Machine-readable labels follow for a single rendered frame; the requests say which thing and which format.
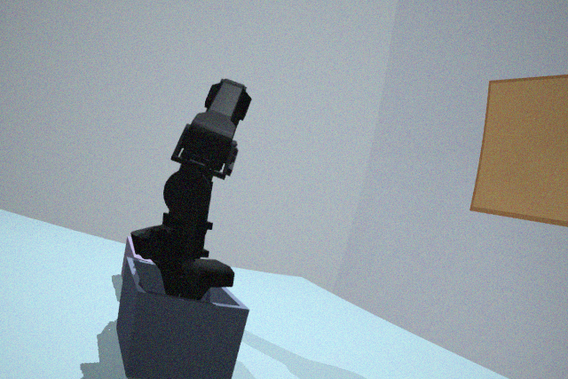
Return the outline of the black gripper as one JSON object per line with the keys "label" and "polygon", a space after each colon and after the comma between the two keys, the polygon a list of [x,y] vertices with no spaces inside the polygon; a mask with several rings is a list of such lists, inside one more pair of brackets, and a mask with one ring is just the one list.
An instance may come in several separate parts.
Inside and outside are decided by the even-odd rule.
{"label": "black gripper", "polygon": [[233,286],[234,272],[229,265],[209,258],[209,251],[204,249],[206,230],[212,230],[213,223],[208,222],[208,214],[183,219],[170,211],[163,212],[162,219],[168,221],[167,227],[180,227],[185,239],[185,255],[172,252],[151,259],[160,269],[166,295],[201,300],[209,288]]}

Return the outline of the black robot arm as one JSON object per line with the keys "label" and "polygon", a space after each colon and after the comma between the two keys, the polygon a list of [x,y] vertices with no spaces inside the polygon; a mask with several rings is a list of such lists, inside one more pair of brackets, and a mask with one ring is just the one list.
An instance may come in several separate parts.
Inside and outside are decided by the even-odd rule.
{"label": "black robot arm", "polygon": [[[176,217],[190,219],[209,214],[212,178],[225,180],[226,175],[231,176],[239,152],[233,136],[252,100],[246,89],[243,83],[222,79],[210,87],[206,112],[185,125],[170,158],[181,163],[180,169],[170,175],[163,190],[165,204]],[[219,172],[224,164],[223,172]],[[180,227],[169,228],[168,221],[162,221],[162,225],[130,233],[136,255],[150,260],[172,252],[173,248],[176,256],[185,255]]]}

